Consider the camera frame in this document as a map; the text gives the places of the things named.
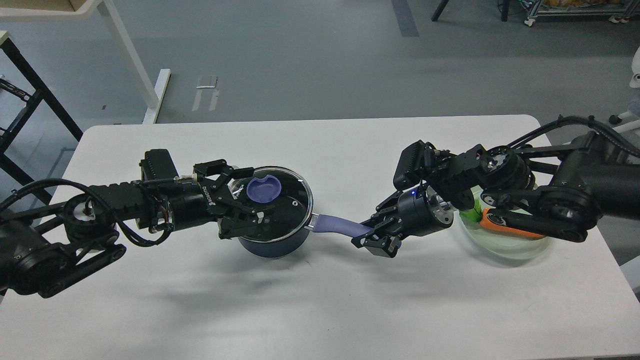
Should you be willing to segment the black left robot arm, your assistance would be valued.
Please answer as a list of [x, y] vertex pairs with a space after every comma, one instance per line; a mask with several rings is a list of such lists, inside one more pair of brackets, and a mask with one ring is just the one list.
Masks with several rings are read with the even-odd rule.
[[[218, 159], [180, 176], [167, 149], [146, 151], [141, 180], [85, 186], [64, 178], [31, 182], [1, 203], [1, 292], [44, 299], [59, 294], [125, 255], [123, 235], [140, 248], [162, 244], [176, 232], [217, 223], [221, 239], [251, 235], [268, 204], [243, 203], [231, 180], [249, 180], [254, 168], [236, 168]], [[52, 205], [13, 212], [10, 206], [46, 188], [80, 191]]]

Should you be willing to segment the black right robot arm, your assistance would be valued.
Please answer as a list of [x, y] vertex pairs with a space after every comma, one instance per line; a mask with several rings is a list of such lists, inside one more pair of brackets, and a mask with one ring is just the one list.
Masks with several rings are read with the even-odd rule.
[[498, 231], [581, 243], [599, 219], [639, 218], [639, 147], [593, 117], [559, 116], [507, 145], [462, 153], [418, 140], [402, 151], [396, 191], [352, 235], [357, 248], [394, 258], [407, 237], [451, 227], [475, 206]]

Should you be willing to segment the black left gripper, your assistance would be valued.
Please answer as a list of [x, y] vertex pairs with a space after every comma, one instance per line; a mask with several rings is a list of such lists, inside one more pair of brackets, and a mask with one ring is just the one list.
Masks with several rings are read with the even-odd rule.
[[[197, 185], [176, 185], [170, 188], [173, 230], [182, 231], [217, 222], [220, 239], [253, 234], [263, 223], [268, 206], [263, 203], [245, 205], [230, 199], [229, 183], [231, 180], [251, 178], [254, 171], [254, 167], [232, 166], [224, 159], [196, 163], [193, 175]], [[224, 208], [219, 218], [210, 212], [213, 201], [218, 200]]]

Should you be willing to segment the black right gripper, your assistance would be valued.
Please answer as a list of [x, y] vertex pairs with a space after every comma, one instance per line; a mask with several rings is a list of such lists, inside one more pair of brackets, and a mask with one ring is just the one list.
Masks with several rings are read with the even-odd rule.
[[454, 221], [453, 206], [431, 186], [418, 186], [404, 193], [393, 193], [375, 207], [369, 227], [350, 242], [372, 255], [395, 258], [402, 246], [400, 235], [390, 235], [376, 226], [389, 222], [388, 227], [400, 228], [405, 237], [423, 237], [450, 228]]

